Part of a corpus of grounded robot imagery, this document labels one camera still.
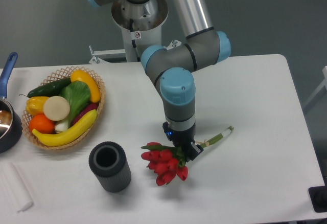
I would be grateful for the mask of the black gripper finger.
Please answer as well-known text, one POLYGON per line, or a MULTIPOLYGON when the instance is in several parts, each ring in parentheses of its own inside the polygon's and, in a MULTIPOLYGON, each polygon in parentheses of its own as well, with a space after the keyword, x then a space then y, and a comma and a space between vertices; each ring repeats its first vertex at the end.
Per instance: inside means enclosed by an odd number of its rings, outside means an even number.
POLYGON ((194 142, 186 143, 182 147, 186 162, 193 161, 199 154, 203 152, 203 148, 194 142))

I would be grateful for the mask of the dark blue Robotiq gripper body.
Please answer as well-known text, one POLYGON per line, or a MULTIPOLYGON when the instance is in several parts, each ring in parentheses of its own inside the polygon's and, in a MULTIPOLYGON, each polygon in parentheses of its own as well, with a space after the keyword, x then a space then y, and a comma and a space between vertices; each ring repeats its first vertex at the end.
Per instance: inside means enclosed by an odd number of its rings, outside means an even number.
POLYGON ((175 147, 181 147, 182 150, 191 149, 191 144, 194 143, 195 123, 192 127, 183 131, 173 130, 169 127, 168 122, 164 122, 162 127, 167 139, 171 141, 175 147))

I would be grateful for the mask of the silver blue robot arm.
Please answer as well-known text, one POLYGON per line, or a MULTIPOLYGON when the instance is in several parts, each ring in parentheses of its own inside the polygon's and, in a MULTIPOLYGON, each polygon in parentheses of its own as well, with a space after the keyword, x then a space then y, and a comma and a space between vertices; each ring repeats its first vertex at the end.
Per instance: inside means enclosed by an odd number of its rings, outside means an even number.
POLYGON ((230 41, 216 31, 205 0, 174 0, 186 42, 161 45, 161 27, 168 17, 166 0, 88 0, 93 6, 111 4, 111 14, 121 28, 127 61, 139 61, 165 111, 164 132, 189 161, 202 151, 194 141, 195 92, 192 73, 227 59, 230 41))

